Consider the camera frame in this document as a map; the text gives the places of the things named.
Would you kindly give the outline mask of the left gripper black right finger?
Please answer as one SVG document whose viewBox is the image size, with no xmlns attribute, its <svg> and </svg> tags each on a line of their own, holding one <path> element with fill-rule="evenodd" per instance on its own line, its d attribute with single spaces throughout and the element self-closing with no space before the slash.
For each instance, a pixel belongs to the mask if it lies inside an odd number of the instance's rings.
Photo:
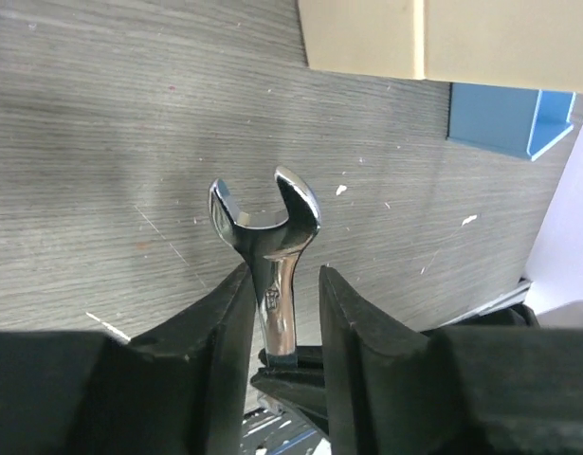
<svg viewBox="0 0 583 455">
<path fill-rule="evenodd" d="M 583 454 L 583 330 L 455 325 L 424 336 L 319 272 L 336 454 Z"/>
</svg>

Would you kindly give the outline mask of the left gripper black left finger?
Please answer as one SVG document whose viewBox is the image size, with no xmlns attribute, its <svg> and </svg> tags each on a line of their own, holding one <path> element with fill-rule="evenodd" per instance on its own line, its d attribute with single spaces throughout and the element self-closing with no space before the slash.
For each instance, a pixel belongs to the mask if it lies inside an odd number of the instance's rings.
<svg viewBox="0 0 583 455">
<path fill-rule="evenodd" d="M 0 332 L 0 454 L 237 453 L 253 323 L 239 265 L 128 342 Z"/>
</svg>

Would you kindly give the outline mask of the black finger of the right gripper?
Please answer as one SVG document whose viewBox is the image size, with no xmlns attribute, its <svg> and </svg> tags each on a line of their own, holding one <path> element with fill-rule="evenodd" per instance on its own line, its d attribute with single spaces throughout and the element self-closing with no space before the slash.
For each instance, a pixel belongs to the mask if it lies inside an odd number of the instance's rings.
<svg viewBox="0 0 583 455">
<path fill-rule="evenodd" d="M 250 378 L 250 385 L 303 418 L 317 432 L 329 437 L 329 420 L 321 346 L 299 346 L 297 366 L 267 365 L 264 349 L 259 352 L 263 366 Z"/>
</svg>

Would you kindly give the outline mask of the silver end wrench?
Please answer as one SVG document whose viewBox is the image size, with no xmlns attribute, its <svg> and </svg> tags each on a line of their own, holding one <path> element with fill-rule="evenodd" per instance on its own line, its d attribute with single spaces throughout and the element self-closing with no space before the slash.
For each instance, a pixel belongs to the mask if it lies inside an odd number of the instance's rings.
<svg viewBox="0 0 583 455">
<path fill-rule="evenodd" d="M 284 203 L 277 212 L 240 209 L 224 180 L 209 189 L 211 223 L 218 236 L 246 262 L 253 280 L 265 362 L 298 365 L 293 281 L 302 252 L 321 228 L 314 192 L 296 173 L 279 166 L 274 178 Z"/>
</svg>

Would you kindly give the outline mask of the light blue drawer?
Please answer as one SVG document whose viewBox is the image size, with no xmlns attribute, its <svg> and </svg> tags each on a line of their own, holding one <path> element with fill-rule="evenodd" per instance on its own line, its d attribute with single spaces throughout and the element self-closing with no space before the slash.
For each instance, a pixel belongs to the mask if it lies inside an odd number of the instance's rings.
<svg viewBox="0 0 583 455">
<path fill-rule="evenodd" d="M 447 138 L 537 160 L 574 128 L 576 93 L 470 83 L 450 86 Z"/>
</svg>

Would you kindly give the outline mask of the cream drawer cabinet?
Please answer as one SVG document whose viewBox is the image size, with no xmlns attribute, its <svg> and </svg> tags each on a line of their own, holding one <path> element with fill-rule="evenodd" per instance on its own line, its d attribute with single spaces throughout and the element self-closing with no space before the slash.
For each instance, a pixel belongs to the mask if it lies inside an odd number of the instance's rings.
<svg viewBox="0 0 583 455">
<path fill-rule="evenodd" d="M 583 93 L 583 1 L 300 1 L 314 70 Z"/>
</svg>

